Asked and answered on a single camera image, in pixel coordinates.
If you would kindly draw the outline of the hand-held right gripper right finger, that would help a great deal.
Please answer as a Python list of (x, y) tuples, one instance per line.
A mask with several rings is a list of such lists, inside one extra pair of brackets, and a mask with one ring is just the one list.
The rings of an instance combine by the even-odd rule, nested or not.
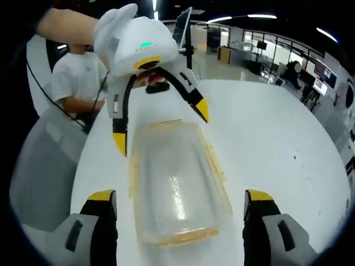
[(263, 191), (245, 191), (242, 238), (244, 265), (310, 265), (318, 256), (307, 231)]

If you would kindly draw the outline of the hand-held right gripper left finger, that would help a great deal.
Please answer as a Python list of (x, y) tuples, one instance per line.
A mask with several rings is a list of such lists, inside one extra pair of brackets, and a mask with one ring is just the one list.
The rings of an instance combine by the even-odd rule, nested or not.
[(48, 234), (45, 256), (50, 265), (117, 265), (116, 191), (88, 197)]

